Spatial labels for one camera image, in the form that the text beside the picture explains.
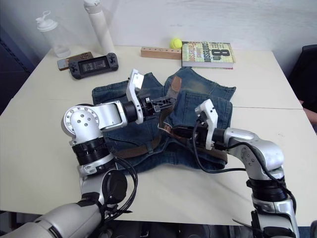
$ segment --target book cover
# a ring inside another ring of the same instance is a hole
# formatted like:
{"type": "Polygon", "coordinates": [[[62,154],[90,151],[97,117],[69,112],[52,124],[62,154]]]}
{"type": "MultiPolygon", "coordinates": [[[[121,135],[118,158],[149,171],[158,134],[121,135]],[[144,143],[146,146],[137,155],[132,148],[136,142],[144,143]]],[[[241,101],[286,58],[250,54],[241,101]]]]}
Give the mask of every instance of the book cover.
{"type": "Polygon", "coordinates": [[[183,42],[182,66],[232,68],[234,63],[230,43],[183,42]]]}

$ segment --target tennis ball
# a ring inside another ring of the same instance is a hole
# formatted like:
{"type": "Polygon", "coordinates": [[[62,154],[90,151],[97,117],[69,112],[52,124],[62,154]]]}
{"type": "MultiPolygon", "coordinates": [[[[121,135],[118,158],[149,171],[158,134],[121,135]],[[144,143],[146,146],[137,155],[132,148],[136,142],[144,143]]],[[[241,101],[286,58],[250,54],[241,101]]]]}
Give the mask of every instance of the tennis ball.
{"type": "Polygon", "coordinates": [[[179,38],[173,38],[170,41],[170,47],[172,49],[181,49],[182,48],[182,41],[179,38]]]}

